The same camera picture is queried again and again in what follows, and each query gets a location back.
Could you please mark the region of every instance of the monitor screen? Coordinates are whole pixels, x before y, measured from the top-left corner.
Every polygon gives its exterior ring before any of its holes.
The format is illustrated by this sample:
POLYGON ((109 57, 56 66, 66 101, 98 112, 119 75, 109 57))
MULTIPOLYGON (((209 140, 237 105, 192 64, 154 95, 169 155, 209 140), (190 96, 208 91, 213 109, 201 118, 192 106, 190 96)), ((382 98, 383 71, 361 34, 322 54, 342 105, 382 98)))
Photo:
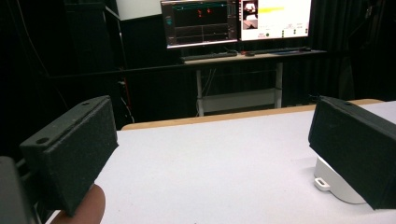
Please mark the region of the monitor screen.
POLYGON ((239 39, 306 37, 311 0, 240 0, 239 39))
POLYGON ((168 49, 238 40, 237 0, 161 1, 168 49))

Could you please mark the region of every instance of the white tabletop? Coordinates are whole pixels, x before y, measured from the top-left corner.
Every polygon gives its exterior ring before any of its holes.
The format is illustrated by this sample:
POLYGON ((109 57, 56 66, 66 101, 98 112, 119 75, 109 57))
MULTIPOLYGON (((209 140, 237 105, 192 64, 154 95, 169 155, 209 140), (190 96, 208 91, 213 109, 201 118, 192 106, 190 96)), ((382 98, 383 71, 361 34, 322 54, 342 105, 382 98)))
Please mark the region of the white tabletop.
MULTIPOLYGON (((396 123, 396 102, 363 107, 396 123)), ((314 186, 313 113, 118 132, 102 223, 396 223, 314 186)))

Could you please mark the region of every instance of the dark background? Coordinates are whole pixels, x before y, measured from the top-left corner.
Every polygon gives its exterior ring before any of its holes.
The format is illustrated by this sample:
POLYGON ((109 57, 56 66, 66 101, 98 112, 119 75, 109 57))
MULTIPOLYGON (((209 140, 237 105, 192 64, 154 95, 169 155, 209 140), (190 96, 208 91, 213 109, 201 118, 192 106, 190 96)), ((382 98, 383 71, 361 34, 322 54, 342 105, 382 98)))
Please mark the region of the dark background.
MULTIPOLYGON (((284 64, 282 106, 310 104, 309 96, 317 94, 396 100, 396 10, 391 0, 313 0, 308 38, 183 50, 165 48, 161 15, 119 21, 115 0, 0 4, 1 155, 16 159, 23 140, 99 95, 111 96, 118 129, 133 121, 195 117, 194 73, 172 69, 181 55, 323 49, 329 52, 327 58, 284 64)), ((210 94, 270 86, 273 66, 218 67, 210 94)), ((205 70, 203 81, 212 72, 205 70)))

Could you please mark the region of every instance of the desk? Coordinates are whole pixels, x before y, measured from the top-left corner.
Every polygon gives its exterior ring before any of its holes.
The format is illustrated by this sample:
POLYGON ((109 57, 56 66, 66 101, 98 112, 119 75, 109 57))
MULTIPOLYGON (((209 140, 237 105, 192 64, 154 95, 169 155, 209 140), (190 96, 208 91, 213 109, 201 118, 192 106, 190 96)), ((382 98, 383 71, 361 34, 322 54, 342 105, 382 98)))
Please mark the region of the desk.
POLYGON ((216 63, 222 63, 222 62, 243 61, 245 63, 249 63, 257 60, 264 61, 269 59, 277 59, 275 86, 272 89, 261 90, 261 91, 246 91, 246 92, 222 94, 216 96, 203 96, 202 83, 201 83, 202 68, 197 68, 195 71, 195 75, 197 79, 197 104, 198 104, 197 107, 198 107, 199 116, 202 117, 205 112, 213 112, 219 110, 227 110, 227 109, 249 107, 256 105, 275 105, 275 108, 282 107, 282 77, 283 77, 282 59, 283 58, 286 59, 290 55, 298 57, 309 54, 319 54, 323 52, 324 52, 323 50, 290 51, 290 52, 258 54, 251 57, 238 54, 235 57, 186 61, 185 64, 189 64, 189 65, 212 63, 214 66, 216 66, 216 63))
MULTIPOLYGON (((396 102, 363 105, 396 123, 396 102)), ((96 184, 107 223, 394 223, 314 186, 313 111, 118 132, 96 184)))

